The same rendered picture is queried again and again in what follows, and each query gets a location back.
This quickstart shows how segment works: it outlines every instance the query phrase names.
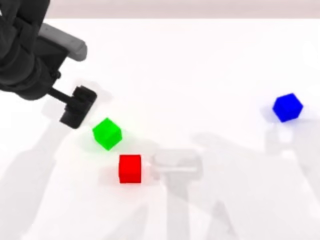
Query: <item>white background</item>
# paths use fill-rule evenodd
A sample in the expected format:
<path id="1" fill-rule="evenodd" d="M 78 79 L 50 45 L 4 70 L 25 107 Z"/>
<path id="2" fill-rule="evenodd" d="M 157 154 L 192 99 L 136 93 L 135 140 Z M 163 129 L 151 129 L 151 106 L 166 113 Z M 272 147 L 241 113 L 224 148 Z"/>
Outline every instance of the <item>white background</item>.
<path id="1" fill-rule="evenodd" d="M 71 130 L 62 103 L 1 92 L 0 240 L 320 239 L 318 20 L 46 22 L 88 45 L 55 87 L 98 100 Z M 292 92 L 305 108 L 282 124 Z M 123 130 L 110 152 L 91 133 L 106 117 Z M 142 184 L 118 183 L 126 153 Z"/>

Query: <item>blue cube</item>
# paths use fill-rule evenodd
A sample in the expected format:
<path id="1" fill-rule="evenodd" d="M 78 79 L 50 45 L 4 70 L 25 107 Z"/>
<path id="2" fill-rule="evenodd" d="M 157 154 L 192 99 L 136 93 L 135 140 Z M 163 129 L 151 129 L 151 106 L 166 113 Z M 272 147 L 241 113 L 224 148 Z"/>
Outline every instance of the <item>blue cube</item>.
<path id="1" fill-rule="evenodd" d="M 276 99 L 273 111 L 282 123 L 289 120 L 297 119 L 304 106 L 299 99 L 293 94 L 280 96 Z"/>

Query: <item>black robotic arm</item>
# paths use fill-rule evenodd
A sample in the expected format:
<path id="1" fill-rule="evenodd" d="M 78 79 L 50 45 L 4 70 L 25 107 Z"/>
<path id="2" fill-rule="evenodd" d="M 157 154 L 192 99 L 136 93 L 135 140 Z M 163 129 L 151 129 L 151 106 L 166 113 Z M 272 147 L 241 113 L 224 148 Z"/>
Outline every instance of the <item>black robotic arm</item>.
<path id="1" fill-rule="evenodd" d="M 66 103 L 61 122 L 78 128 L 97 95 L 80 86 L 72 96 L 53 88 L 66 58 L 83 61 L 82 40 L 43 23 L 50 0 L 0 0 L 0 90 L 26 100 L 46 94 Z"/>

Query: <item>toy block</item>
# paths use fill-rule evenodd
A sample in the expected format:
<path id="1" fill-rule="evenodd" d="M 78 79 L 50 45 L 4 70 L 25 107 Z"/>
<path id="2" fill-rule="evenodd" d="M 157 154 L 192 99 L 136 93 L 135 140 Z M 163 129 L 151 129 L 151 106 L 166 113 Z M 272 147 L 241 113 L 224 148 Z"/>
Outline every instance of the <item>toy block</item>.
<path id="1" fill-rule="evenodd" d="M 279 120 L 284 123 L 293 119 L 297 119 L 303 109 L 303 105 L 299 99 L 293 94 L 280 96 L 276 99 L 273 111 L 279 118 Z"/>
<path id="2" fill-rule="evenodd" d="M 120 127 L 109 118 L 99 123 L 92 131 L 94 139 L 108 151 L 122 140 Z"/>
<path id="3" fill-rule="evenodd" d="M 120 155 L 118 176 L 121 184 L 141 183 L 141 155 Z"/>

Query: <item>red cube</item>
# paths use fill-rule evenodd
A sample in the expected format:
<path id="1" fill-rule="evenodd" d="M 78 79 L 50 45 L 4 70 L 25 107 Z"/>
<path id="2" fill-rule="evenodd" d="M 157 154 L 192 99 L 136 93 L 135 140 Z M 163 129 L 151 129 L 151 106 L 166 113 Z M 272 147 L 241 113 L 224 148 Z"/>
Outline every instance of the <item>red cube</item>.
<path id="1" fill-rule="evenodd" d="M 141 155 L 120 155 L 118 175 L 121 184 L 140 184 Z"/>

